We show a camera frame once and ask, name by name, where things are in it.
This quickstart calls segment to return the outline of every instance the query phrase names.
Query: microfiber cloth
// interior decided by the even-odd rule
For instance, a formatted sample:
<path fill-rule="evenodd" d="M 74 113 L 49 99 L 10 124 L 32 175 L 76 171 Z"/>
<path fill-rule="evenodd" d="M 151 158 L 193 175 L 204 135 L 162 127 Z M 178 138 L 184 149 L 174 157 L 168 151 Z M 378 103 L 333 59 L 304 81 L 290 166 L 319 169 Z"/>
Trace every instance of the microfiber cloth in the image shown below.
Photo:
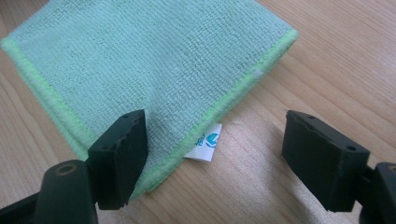
<path fill-rule="evenodd" d="M 250 0 L 57 0 L 1 41 L 81 160 L 122 114 L 145 109 L 155 189 L 257 84 L 297 32 Z"/>

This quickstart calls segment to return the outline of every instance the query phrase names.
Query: screw hole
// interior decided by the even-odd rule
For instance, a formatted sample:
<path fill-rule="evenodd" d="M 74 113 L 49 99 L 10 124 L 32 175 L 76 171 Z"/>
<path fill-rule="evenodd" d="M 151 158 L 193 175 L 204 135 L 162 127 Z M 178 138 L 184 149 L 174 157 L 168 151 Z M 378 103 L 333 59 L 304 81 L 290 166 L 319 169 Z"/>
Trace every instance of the screw hole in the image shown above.
<path fill-rule="evenodd" d="M 389 166 L 389 169 L 390 169 L 393 173 L 396 173 L 396 166 L 395 166 L 395 165 Z"/>
<path fill-rule="evenodd" d="M 351 151 L 356 151 L 356 148 L 352 147 L 352 146 L 347 146 L 346 149 L 351 150 Z"/>
<path fill-rule="evenodd" d="M 73 173 L 76 170 L 76 165 L 75 164 L 66 164 L 58 169 L 56 169 L 55 174 L 56 175 L 68 175 L 70 173 Z"/>

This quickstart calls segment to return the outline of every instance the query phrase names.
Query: black clamp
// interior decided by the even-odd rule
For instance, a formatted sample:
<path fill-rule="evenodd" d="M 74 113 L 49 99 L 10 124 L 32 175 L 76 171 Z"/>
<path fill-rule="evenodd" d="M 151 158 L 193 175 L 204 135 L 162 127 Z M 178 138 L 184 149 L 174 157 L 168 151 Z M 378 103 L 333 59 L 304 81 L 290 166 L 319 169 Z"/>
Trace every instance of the black clamp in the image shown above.
<path fill-rule="evenodd" d="M 101 210 L 128 203 L 146 164 L 145 112 L 117 119 L 88 150 L 86 161 L 65 161 L 44 174 L 40 192 L 0 210 L 0 223 L 97 223 Z"/>
<path fill-rule="evenodd" d="M 326 210 L 362 205 L 360 223 L 396 223 L 396 164 L 367 165 L 370 151 L 320 119 L 288 111 L 282 155 Z"/>

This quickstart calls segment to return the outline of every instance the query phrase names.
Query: wooden table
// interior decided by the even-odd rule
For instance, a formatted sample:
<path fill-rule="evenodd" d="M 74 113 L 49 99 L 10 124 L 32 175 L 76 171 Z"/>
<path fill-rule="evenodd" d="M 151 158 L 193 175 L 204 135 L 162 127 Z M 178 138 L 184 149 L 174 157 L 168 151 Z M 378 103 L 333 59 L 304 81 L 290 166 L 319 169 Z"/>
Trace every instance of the wooden table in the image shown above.
<path fill-rule="evenodd" d="M 45 0 L 0 1 L 0 37 Z M 391 0 L 261 0 L 298 41 L 222 121 L 210 163 L 184 161 L 155 191 L 101 223 L 357 223 L 326 212 L 280 155 L 288 109 L 321 118 L 396 162 L 396 4 Z M 39 190 L 75 155 L 0 50 L 0 207 Z"/>

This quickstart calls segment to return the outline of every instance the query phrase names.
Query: logo on tag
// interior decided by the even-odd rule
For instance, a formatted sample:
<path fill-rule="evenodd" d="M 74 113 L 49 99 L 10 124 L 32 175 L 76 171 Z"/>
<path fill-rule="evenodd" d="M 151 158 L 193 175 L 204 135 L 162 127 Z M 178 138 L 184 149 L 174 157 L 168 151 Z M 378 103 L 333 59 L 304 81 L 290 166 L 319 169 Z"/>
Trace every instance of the logo on tag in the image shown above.
<path fill-rule="evenodd" d="M 218 143 L 219 135 L 217 133 L 212 133 L 206 138 L 206 145 L 209 147 L 215 147 Z"/>

